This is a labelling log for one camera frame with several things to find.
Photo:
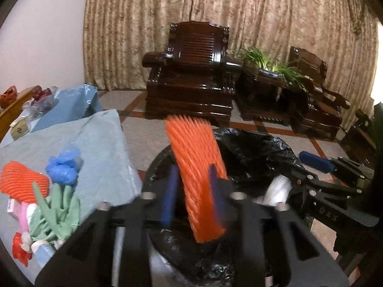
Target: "blue plastic bag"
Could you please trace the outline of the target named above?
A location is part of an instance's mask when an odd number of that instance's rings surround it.
[[[69,143],[58,157],[51,156],[45,170],[52,182],[62,186],[74,185],[80,170],[80,154],[76,144]]]

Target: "black plastic bag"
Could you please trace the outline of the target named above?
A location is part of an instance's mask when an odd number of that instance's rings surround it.
[[[301,165],[291,148],[280,138],[234,128],[214,130],[227,175],[240,191],[258,197],[264,195],[273,178],[280,174],[279,165],[288,161]],[[165,148],[152,162],[147,178],[168,176],[175,163],[172,150]],[[175,220],[169,230],[150,230],[154,247],[189,282],[203,286],[232,286],[239,234],[228,229],[219,239],[198,244],[187,218],[183,194],[179,193]]]

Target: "green plant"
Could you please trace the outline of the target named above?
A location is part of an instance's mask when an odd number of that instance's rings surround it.
[[[305,89],[300,81],[303,75],[295,67],[288,67],[281,64],[277,59],[271,57],[270,54],[262,52],[257,47],[249,47],[243,49],[240,57],[249,63],[256,64],[259,68],[281,74],[282,78],[289,85],[296,85],[301,89]]]

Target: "gold brown curtain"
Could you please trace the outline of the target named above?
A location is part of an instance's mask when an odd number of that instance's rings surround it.
[[[230,27],[229,49],[256,45],[285,62],[291,46],[328,65],[326,86],[345,96],[348,128],[357,108],[372,110],[377,19],[363,0],[87,0],[86,82],[100,89],[145,88],[147,51],[163,51],[171,22],[211,21]],[[360,33],[355,22],[361,18]]]

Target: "orange mesh netting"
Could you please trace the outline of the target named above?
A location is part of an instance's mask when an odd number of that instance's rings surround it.
[[[43,197],[48,196],[48,177],[32,171],[25,165],[11,161],[5,164],[0,177],[0,191],[28,204],[37,203],[32,183],[36,182]]]
[[[172,116],[166,131],[180,169],[186,209],[197,243],[217,239],[225,229],[219,224],[213,203],[209,166],[216,165],[217,176],[227,179],[211,125],[202,119]]]

